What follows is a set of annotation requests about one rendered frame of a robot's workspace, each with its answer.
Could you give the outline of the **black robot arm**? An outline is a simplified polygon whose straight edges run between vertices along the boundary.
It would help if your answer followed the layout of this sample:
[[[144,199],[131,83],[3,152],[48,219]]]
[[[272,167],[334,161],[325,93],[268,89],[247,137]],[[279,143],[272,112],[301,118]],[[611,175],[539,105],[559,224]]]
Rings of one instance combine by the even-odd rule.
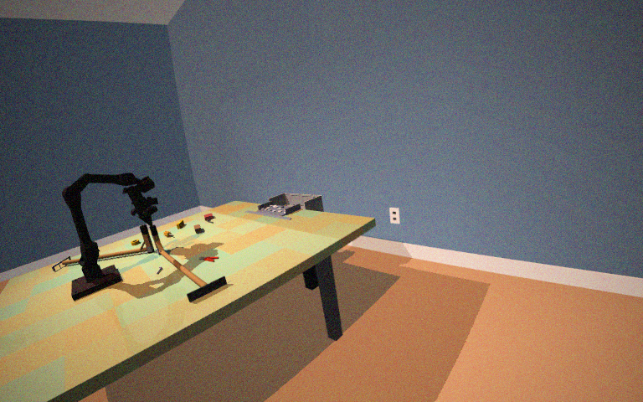
[[[99,248],[96,242],[91,241],[87,226],[85,224],[84,215],[81,210],[81,194],[82,190],[88,183],[114,183],[122,186],[130,186],[123,188],[123,193],[128,193],[131,201],[142,196],[141,192],[145,193],[154,188],[155,183],[145,176],[142,179],[135,178],[133,173],[121,173],[115,175],[105,174],[82,174],[71,186],[65,187],[62,191],[62,196],[69,206],[72,218],[75,223],[75,228],[80,238],[80,251],[81,257],[79,264],[83,266],[81,270],[84,273],[86,284],[102,277],[102,270],[97,265],[99,258]],[[131,186],[137,184],[136,186]]]

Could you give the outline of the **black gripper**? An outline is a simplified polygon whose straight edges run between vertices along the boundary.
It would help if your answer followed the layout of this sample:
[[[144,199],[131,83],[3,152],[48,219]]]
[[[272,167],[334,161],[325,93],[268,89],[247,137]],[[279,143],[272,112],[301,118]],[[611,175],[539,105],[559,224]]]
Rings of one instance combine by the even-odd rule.
[[[146,224],[152,226],[152,214],[158,211],[157,206],[151,205],[147,207],[145,197],[142,196],[132,200],[131,204],[134,204],[135,207],[131,210],[131,215],[136,216],[136,214],[138,214],[137,217],[146,222]]]

